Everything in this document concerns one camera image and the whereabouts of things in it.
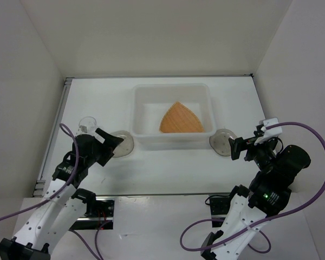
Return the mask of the smoky glass dish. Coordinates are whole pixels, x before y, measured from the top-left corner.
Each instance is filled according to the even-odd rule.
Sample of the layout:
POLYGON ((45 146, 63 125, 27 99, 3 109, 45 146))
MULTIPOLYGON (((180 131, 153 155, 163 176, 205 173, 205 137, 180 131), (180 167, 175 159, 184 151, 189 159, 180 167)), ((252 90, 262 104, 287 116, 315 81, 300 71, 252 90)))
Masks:
POLYGON ((229 157, 231 155, 231 146, 229 139, 235 140, 237 136, 228 129, 218 129, 214 135, 209 138, 210 146, 220 156, 229 157))
POLYGON ((113 151, 114 158, 125 157, 134 150, 134 139, 128 131, 116 131, 111 133, 112 136, 122 138, 123 142, 113 151))

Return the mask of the clear plastic cup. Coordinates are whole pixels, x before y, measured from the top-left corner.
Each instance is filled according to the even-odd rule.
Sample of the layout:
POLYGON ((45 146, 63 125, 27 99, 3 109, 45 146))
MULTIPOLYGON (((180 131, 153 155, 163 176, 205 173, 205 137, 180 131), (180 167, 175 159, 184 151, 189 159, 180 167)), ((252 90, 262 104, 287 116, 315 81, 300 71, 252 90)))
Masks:
POLYGON ((94 136, 97 127, 97 120, 92 116, 86 116, 79 121, 76 135, 88 134, 94 136))

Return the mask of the woven bamboo triangular plate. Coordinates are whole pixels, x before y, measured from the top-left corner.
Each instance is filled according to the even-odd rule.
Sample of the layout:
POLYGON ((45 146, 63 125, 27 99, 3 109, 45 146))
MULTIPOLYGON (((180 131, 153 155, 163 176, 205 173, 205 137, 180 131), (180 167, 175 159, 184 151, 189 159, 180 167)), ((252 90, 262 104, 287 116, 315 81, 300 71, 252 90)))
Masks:
POLYGON ((159 131, 162 133, 204 133, 199 118, 180 102, 175 102, 162 117, 159 131))

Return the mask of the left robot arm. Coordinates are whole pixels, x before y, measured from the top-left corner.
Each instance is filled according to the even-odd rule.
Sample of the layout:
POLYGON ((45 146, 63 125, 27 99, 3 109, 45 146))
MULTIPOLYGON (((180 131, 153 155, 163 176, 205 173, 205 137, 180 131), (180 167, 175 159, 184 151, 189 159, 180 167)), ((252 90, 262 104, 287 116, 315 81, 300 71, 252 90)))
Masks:
POLYGON ((30 207, 30 218, 12 238, 1 240, 1 259, 50 259, 76 220, 97 210, 95 193, 80 188, 80 184, 94 164, 105 166, 109 162, 123 139, 100 128, 95 135, 77 136, 64 124, 61 129, 72 138, 72 148, 56 166, 43 200, 30 207))

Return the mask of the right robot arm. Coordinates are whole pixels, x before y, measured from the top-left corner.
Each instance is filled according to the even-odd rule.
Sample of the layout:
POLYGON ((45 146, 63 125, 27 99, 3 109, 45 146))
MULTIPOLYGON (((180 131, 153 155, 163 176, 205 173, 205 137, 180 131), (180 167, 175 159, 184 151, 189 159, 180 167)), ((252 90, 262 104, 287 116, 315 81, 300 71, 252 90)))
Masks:
POLYGON ((228 213, 219 231, 210 233, 201 252, 203 259, 237 259, 257 235, 261 224, 250 225, 266 217, 278 215, 287 206, 297 174, 307 168, 311 159, 308 153, 289 145, 275 153, 278 138, 255 144, 255 138, 229 139, 231 158, 236 160, 246 151, 245 161, 254 161, 259 172, 249 187, 235 186, 226 200, 228 213))

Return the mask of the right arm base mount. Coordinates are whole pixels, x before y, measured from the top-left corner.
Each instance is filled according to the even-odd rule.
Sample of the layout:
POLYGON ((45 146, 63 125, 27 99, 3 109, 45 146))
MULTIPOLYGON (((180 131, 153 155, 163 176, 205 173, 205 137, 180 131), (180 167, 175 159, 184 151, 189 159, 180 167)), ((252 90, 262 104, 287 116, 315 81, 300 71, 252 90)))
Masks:
POLYGON ((230 210, 230 194, 211 194, 205 200, 205 205, 210 208, 211 218, 224 220, 230 210))

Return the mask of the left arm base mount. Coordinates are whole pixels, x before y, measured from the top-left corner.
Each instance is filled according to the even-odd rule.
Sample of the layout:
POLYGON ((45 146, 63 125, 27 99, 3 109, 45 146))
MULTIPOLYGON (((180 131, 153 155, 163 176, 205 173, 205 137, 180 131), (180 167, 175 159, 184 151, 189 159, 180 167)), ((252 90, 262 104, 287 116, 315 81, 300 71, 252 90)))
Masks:
POLYGON ((71 230, 112 230, 115 209, 114 198, 97 197, 94 206, 79 217, 71 230))

